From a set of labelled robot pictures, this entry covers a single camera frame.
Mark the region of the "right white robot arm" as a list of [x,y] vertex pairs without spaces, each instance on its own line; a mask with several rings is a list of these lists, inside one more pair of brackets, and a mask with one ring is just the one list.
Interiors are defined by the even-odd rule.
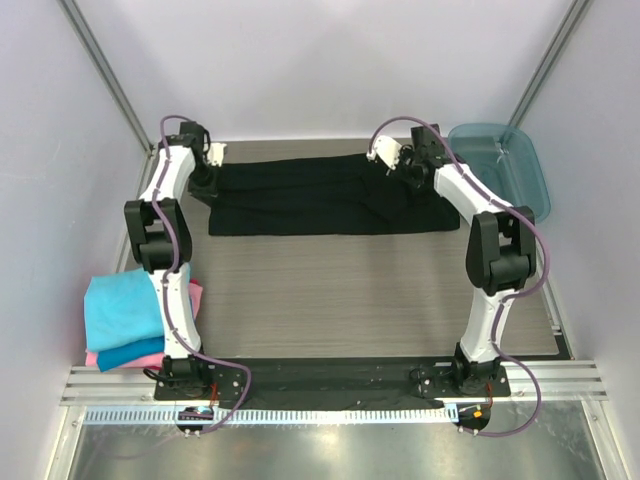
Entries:
[[411,378],[426,399],[484,396],[504,380],[504,324],[514,296],[536,272],[536,240],[528,227],[534,214],[482,184],[447,152],[435,126],[413,127],[411,142],[399,150],[398,172],[447,200],[469,225],[465,269],[473,286],[469,320],[451,363],[418,367]]

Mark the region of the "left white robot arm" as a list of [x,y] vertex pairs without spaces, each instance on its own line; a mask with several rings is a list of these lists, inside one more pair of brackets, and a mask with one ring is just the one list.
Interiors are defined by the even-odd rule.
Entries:
[[163,325],[161,366],[143,373],[156,383],[156,400],[201,400],[213,380],[189,294],[193,244],[180,199],[184,191],[216,192],[226,145],[183,115],[162,118],[160,135],[148,185],[124,206],[131,252],[151,281]]

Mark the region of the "black t shirt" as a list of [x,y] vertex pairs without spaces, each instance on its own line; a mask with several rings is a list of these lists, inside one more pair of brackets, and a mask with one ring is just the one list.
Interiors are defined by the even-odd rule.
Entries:
[[212,236],[414,234],[461,224],[444,198],[363,154],[228,164],[217,188]]

